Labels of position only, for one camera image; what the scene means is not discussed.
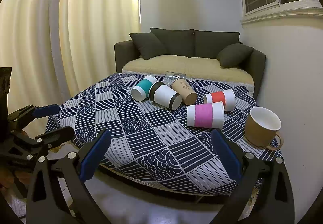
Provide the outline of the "teal banded paper cup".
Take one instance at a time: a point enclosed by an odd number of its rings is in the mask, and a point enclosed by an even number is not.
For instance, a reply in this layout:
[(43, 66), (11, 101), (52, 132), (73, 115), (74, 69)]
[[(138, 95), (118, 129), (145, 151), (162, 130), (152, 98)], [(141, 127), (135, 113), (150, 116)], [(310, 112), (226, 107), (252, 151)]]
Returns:
[(136, 86), (131, 89), (131, 95), (135, 101), (142, 102), (148, 98), (149, 90), (157, 79), (152, 75), (146, 75)]

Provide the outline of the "pink banded paper cup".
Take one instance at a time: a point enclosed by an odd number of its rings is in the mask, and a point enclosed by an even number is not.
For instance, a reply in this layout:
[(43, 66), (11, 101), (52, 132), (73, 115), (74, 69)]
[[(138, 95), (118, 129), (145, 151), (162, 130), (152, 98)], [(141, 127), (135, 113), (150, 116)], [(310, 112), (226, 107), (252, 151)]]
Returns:
[(222, 129), (223, 125), (223, 102), (189, 105), (187, 107), (187, 126)]

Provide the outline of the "cream curtain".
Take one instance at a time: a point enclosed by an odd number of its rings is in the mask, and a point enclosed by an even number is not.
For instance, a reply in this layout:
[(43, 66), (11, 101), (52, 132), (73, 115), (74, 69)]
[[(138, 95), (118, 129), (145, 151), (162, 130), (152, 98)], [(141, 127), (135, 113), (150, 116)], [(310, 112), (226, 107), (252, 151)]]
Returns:
[(1, 0), (8, 110), (61, 104), (115, 73), (114, 45), (139, 29), (139, 0)]

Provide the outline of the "left dark cushion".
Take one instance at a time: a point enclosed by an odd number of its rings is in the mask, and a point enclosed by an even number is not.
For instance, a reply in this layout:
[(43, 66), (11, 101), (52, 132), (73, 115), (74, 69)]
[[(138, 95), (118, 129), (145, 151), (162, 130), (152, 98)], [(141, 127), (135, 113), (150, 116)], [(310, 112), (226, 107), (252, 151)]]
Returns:
[(144, 60), (167, 54), (166, 47), (153, 33), (130, 33), (129, 35)]

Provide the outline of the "navy patterned tablecloth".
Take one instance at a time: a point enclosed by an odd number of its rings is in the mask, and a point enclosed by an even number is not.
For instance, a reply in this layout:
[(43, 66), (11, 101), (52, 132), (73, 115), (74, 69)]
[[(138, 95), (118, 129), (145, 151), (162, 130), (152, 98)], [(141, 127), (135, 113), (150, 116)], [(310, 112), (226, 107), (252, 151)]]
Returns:
[(140, 73), (115, 73), (78, 93), (48, 118), (46, 130), (71, 126), (77, 147), (108, 129), (112, 142), (101, 164), (140, 184), (188, 195), (229, 195), (236, 186), (211, 144), (211, 130), (189, 127), (187, 107), (169, 110), (137, 102)]

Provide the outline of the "brown ceramic mug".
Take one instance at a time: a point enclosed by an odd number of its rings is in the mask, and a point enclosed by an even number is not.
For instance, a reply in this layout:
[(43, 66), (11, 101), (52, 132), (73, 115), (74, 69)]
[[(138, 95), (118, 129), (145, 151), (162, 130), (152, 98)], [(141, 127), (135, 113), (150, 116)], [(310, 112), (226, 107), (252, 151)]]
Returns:
[[(279, 150), (284, 139), (278, 133), (282, 126), (279, 117), (272, 111), (263, 107), (253, 107), (250, 109), (245, 124), (245, 138), (255, 146), (265, 146), (269, 150)], [(276, 137), (279, 138), (277, 147), (271, 146), (271, 142)]]

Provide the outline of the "cream fleece sofa blanket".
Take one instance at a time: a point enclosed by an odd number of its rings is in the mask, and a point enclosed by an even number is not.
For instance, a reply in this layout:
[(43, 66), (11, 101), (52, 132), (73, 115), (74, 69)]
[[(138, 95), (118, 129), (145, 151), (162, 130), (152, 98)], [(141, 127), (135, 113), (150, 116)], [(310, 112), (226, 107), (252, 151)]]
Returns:
[(238, 68), (222, 68), (216, 59), (176, 55), (161, 55), (149, 60), (138, 58), (124, 65), (123, 73), (166, 74), (167, 72), (185, 74), (188, 78), (225, 81), (248, 85), (252, 91), (254, 81), (249, 73)]

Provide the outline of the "black and white paper cup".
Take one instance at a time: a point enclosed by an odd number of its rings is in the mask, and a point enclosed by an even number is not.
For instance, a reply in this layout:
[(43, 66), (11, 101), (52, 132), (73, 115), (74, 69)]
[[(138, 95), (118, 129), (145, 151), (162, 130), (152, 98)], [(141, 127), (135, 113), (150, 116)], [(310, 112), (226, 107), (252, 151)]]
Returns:
[(178, 109), (182, 103), (182, 96), (162, 81), (157, 81), (152, 85), (148, 97), (150, 101), (170, 110)]

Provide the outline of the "dark cushion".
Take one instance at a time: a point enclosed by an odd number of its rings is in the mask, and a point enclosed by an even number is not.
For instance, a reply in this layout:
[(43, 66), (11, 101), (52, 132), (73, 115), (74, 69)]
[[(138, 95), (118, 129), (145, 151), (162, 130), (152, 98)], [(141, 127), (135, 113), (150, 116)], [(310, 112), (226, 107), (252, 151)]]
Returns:
[(218, 55), (220, 66), (223, 68), (234, 68), (243, 62), (252, 52), (254, 48), (241, 43), (235, 43), (226, 46)]
[(129, 35), (144, 60), (167, 54), (166, 47), (153, 33), (130, 33)]

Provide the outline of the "clear plastic wrapper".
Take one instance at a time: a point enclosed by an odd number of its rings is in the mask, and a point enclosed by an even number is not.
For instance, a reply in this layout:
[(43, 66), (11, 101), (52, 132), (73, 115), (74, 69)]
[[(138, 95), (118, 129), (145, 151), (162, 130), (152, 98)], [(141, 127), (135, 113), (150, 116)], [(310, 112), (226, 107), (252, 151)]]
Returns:
[(166, 77), (166, 80), (175, 81), (176, 79), (180, 79), (180, 78), (185, 79), (186, 75), (185, 73), (166, 71), (165, 77)]

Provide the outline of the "brown kraft paper cup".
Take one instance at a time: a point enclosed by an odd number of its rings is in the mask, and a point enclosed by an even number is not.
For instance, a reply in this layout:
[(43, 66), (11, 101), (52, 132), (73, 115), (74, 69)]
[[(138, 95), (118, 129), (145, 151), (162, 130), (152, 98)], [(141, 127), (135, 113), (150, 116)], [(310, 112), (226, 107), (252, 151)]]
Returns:
[(196, 102), (198, 97), (197, 93), (193, 90), (193, 88), (185, 79), (176, 79), (172, 83), (171, 88), (182, 96), (184, 104), (193, 105)]

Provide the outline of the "right dark cushion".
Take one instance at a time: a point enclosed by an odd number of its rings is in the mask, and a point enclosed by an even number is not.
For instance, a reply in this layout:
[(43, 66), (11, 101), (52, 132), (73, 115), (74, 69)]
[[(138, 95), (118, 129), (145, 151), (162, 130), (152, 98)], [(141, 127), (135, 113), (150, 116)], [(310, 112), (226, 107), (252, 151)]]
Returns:
[(243, 62), (252, 52), (254, 48), (241, 43), (235, 43), (226, 46), (218, 55), (220, 66), (223, 68), (234, 68)]

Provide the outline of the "red banded paper cup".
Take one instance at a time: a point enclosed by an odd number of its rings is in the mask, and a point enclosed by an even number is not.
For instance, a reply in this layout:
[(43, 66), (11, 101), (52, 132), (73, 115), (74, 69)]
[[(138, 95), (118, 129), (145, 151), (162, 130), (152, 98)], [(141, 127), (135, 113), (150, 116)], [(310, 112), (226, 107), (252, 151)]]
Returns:
[(222, 102), (225, 111), (233, 111), (235, 109), (235, 93), (232, 89), (208, 93), (204, 95), (204, 103)]

